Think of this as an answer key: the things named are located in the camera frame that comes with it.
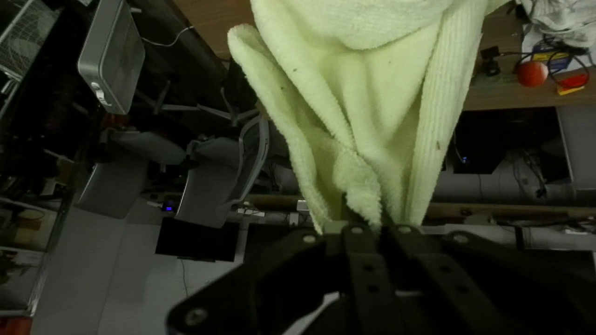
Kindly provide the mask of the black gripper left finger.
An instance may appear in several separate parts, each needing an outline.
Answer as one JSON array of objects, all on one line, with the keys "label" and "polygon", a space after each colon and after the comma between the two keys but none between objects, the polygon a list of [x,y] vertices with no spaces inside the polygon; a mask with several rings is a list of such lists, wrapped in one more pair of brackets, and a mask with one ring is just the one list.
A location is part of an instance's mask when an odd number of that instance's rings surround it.
[{"label": "black gripper left finger", "polygon": [[395,290],[376,236],[365,224],[339,234],[296,228],[173,304],[167,335],[283,335],[339,293],[343,327],[384,335],[395,325]]}]

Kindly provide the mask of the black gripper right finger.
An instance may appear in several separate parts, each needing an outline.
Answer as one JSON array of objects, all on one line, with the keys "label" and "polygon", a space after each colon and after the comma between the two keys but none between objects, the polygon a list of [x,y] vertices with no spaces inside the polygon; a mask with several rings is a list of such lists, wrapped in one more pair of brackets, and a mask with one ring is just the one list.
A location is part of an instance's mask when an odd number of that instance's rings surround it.
[{"label": "black gripper right finger", "polygon": [[536,252],[508,249],[467,230],[425,234],[382,228],[408,284],[460,335],[596,335],[596,284]]}]

